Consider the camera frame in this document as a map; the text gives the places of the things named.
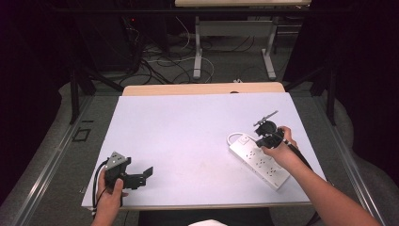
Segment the power outlet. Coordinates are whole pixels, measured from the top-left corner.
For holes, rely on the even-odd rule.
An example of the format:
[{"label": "power outlet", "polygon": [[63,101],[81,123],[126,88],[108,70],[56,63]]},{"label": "power outlet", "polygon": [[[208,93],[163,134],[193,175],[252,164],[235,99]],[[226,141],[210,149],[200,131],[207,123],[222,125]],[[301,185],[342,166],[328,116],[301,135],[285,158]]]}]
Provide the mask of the power outlet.
[{"label": "power outlet", "polygon": [[230,150],[275,190],[279,189],[290,177],[287,170],[271,156],[264,154],[255,141],[247,135],[242,135],[233,142]]}]

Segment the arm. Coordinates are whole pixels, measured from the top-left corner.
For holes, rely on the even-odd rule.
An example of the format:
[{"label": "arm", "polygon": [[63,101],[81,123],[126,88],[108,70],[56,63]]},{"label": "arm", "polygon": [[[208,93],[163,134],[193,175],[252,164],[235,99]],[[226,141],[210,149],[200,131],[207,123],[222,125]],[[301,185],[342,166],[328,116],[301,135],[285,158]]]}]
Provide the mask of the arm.
[{"label": "arm", "polygon": [[96,217],[91,223],[92,226],[112,225],[115,217],[120,210],[120,196],[126,196],[122,193],[123,181],[118,179],[114,189],[109,190],[105,187],[105,170],[100,172],[98,190],[96,198],[98,200]]},{"label": "arm", "polygon": [[[296,146],[291,130],[281,128],[284,138]],[[262,150],[298,181],[326,225],[379,225],[360,205],[309,169],[285,143],[281,142],[276,149],[262,147]]]}]

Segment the hand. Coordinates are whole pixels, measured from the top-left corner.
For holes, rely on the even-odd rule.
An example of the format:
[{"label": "hand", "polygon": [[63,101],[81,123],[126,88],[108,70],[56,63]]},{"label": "hand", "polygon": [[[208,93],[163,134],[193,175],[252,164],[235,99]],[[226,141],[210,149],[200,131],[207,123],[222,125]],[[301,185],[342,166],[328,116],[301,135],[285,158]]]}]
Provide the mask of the hand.
[{"label": "hand", "polygon": [[121,179],[117,180],[114,189],[105,187],[105,169],[102,169],[96,195],[98,200],[97,213],[91,225],[112,225],[120,210],[120,197],[128,195],[127,193],[123,193],[122,190],[123,181]]},{"label": "hand", "polygon": [[[296,141],[294,141],[291,136],[291,129],[286,126],[281,126],[280,129],[284,131],[284,138],[296,146]],[[262,146],[261,149],[265,154],[272,156],[276,162],[285,169],[288,169],[293,164],[296,164],[296,162],[301,162],[296,154],[293,153],[284,142],[281,142],[281,144],[274,149],[268,149],[264,146]]]}]

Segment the black curtain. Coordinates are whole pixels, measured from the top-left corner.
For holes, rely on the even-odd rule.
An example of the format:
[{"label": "black curtain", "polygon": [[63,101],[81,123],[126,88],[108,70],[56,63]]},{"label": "black curtain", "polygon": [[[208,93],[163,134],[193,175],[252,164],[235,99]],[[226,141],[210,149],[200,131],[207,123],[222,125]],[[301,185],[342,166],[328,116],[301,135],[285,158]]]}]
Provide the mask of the black curtain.
[{"label": "black curtain", "polygon": [[15,186],[54,121],[69,81],[37,1],[0,6],[0,202]]},{"label": "black curtain", "polygon": [[[352,3],[313,0],[311,8]],[[353,122],[355,153],[399,185],[398,11],[397,1],[363,0],[348,17],[307,18],[284,80],[295,81],[328,59],[337,63],[336,96]]]}]

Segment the white object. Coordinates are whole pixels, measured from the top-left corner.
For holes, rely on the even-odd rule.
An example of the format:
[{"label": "white object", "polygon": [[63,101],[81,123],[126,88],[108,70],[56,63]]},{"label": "white object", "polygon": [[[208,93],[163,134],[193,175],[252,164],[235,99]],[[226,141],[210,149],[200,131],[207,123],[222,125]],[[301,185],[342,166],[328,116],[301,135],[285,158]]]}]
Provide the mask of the white object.
[{"label": "white object", "polygon": [[230,150],[275,190],[279,189],[290,177],[290,173],[282,168],[273,157],[264,154],[248,135],[243,134],[235,140],[230,145]]},{"label": "white object", "polygon": [[[289,93],[121,96],[93,174],[113,152],[132,158],[128,174],[153,167],[147,184],[126,189],[131,210],[310,204],[289,177],[275,191],[229,151],[226,135],[256,137],[253,123],[271,117],[292,129],[302,154],[324,178]],[[91,178],[82,206],[91,207]]]},{"label": "white object", "polygon": [[176,7],[266,7],[305,6],[311,0],[176,0]]},{"label": "white object", "polygon": [[190,224],[188,226],[227,226],[227,225],[220,223],[219,221],[214,220],[214,219],[208,219],[208,220]]}]

